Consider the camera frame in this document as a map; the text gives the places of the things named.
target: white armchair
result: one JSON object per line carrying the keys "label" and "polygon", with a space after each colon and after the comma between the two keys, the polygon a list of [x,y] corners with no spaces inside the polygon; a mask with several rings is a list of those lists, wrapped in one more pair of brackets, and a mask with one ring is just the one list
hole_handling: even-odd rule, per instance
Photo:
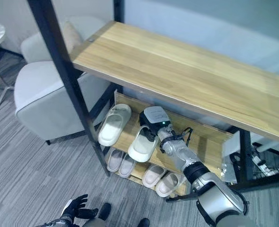
{"label": "white armchair", "polygon": [[[71,17],[68,21],[83,40],[106,24],[94,17]],[[26,39],[21,50],[28,64],[21,69],[15,83],[16,117],[44,140],[84,130],[41,34]],[[89,111],[110,85],[87,73],[78,78],[78,83]],[[103,120],[108,109],[109,104],[94,125]]]}

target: beige pillow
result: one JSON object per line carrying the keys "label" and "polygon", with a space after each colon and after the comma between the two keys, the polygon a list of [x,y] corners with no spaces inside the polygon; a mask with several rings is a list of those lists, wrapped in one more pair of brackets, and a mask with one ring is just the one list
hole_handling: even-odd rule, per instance
{"label": "beige pillow", "polygon": [[81,36],[69,21],[64,23],[62,33],[68,53],[71,53],[74,47],[82,44]]}

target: side table leg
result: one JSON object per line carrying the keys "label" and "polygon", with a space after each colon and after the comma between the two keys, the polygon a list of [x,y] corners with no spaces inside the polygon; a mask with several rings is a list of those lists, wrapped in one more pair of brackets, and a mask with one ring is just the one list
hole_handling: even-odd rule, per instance
{"label": "side table leg", "polygon": [[6,83],[5,82],[5,80],[1,77],[1,75],[0,75],[0,81],[2,82],[2,84],[5,86],[5,88],[4,88],[4,90],[3,90],[3,92],[2,92],[2,94],[1,94],[1,97],[0,97],[0,105],[1,105],[1,103],[2,103],[2,101],[3,101],[3,99],[4,99],[4,96],[5,96],[5,94],[6,94],[6,92],[9,90],[13,90],[14,89],[14,87],[13,86],[10,86],[8,83]]}

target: silver robot arm segment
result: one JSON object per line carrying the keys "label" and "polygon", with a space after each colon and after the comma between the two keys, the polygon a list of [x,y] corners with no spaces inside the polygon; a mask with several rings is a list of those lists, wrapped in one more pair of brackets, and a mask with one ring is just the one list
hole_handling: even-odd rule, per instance
{"label": "silver robot arm segment", "polygon": [[[161,141],[173,136],[172,125],[161,128],[157,135]],[[162,149],[173,160],[192,184],[191,191],[198,194],[197,206],[208,224],[215,225],[224,214],[242,215],[244,203],[214,173],[210,172],[183,140],[169,140]]]}

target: shoe rack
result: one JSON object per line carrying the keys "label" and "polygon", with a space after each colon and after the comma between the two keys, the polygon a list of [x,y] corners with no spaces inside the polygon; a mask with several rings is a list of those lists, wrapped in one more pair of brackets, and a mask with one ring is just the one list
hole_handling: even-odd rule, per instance
{"label": "shoe rack", "polygon": [[[151,105],[116,92],[115,104],[120,103],[129,105],[132,109],[132,115],[123,129],[118,141],[113,145],[113,147],[128,153],[128,148],[135,139],[136,133],[140,128],[139,113]],[[199,158],[210,171],[214,172],[220,177],[222,143],[229,139],[232,135],[216,128],[195,122],[171,111],[166,110],[166,113],[170,117],[170,120],[177,133],[182,132],[186,127],[193,128],[189,147],[197,153]],[[164,167],[169,171],[181,174],[181,172],[175,168],[171,159],[166,154],[161,153],[158,145],[148,162],[138,162],[136,164],[128,179],[142,185],[142,177],[150,164],[155,164]],[[188,186],[189,183],[185,182],[175,191],[175,194],[188,194]]]}

